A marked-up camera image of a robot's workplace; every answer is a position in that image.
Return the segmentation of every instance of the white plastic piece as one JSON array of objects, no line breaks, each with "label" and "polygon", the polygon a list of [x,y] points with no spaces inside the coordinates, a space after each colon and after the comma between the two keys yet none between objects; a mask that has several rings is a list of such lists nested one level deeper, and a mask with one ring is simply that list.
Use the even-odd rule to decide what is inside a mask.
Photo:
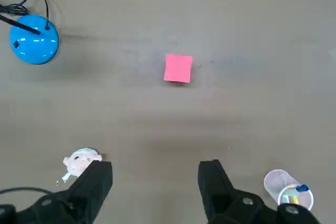
[{"label": "white plastic piece", "polygon": [[67,166],[68,172],[62,177],[64,183],[71,175],[79,177],[94,160],[102,161],[102,157],[91,148],[79,149],[70,157],[65,157],[63,163]]}]

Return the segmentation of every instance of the clear plastic cup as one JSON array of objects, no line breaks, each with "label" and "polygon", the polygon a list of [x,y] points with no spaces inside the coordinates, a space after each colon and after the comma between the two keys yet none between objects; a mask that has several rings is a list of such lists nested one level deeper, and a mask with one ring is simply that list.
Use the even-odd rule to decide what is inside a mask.
[{"label": "clear plastic cup", "polygon": [[[283,195],[286,194],[287,190],[295,188],[301,185],[298,183],[288,172],[284,170],[272,170],[270,171],[264,179],[264,187],[270,196],[278,203],[278,205],[284,203]],[[314,204],[314,197],[312,192],[305,191],[298,194],[299,204],[311,210]]]}]

